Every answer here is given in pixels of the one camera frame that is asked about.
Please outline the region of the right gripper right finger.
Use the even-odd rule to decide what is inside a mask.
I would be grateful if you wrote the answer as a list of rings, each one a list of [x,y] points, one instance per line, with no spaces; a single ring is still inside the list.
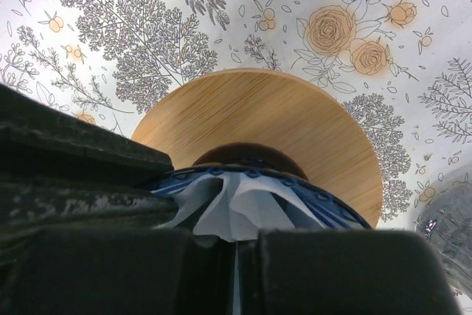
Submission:
[[[258,238],[256,240],[245,240],[239,242],[239,253],[242,256],[263,256],[264,246],[264,238]]]

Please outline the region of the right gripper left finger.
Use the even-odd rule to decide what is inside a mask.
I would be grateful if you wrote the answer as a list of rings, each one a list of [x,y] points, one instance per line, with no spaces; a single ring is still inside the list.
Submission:
[[[162,180],[162,197],[174,201],[178,211],[169,221],[162,223],[162,229],[185,229],[200,239],[200,244],[214,246],[220,239],[217,232],[196,232],[196,227],[204,212],[225,191],[227,185],[227,177],[209,173],[184,173],[166,177]]]

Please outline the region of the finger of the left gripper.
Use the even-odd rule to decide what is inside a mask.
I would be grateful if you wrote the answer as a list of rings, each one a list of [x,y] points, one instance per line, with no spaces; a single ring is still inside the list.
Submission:
[[[176,203],[148,183],[170,157],[1,88],[1,232],[56,224],[156,225]]]

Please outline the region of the grey glass server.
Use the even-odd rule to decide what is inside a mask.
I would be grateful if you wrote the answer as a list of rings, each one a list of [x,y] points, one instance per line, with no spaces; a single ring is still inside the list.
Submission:
[[[471,175],[433,197],[414,228],[434,250],[449,283],[471,296]]]

